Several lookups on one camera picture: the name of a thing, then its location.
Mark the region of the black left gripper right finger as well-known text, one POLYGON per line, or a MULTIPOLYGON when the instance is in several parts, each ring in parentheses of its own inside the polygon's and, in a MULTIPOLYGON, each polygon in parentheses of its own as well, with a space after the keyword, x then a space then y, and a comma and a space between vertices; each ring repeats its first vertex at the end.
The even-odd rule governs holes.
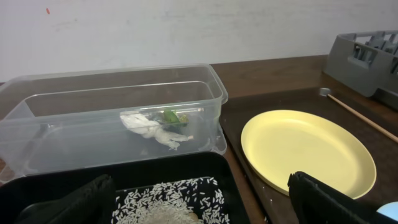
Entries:
POLYGON ((288 187, 300 224, 397 224, 304 172, 291 174, 288 187))

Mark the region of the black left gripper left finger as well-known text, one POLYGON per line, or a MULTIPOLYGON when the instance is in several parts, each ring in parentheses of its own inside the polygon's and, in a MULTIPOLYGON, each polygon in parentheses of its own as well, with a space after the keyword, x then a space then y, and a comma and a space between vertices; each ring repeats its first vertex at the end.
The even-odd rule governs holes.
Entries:
POLYGON ((109 223, 116 190, 113 179, 101 175, 40 210, 18 218, 17 224, 109 223))

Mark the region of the light blue bowl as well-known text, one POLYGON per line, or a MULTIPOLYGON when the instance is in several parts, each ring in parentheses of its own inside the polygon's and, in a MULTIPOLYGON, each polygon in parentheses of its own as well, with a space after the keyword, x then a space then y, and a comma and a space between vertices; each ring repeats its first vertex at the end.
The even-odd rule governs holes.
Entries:
POLYGON ((378 208, 377 212, 398 221, 398 202, 387 203, 378 208))

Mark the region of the leftover rice pile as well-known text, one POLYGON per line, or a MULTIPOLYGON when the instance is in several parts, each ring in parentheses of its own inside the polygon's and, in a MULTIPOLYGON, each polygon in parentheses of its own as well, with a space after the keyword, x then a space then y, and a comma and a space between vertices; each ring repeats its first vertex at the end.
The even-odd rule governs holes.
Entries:
POLYGON ((224 193, 213 177, 122 190, 115 202, 112 224, 231 222, 224 193))

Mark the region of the green pandan cake wrapper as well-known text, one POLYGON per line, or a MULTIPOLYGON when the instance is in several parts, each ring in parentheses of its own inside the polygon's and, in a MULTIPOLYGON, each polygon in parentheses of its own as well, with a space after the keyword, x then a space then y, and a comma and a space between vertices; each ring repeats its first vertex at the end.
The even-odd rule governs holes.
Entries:
POLYGON ((189 119, 183 114, 179 116, 175 110, 164 110, 158 115, 157 121, 160 124, 165 124, 168 129, 180 130, 188 126, 189 119))

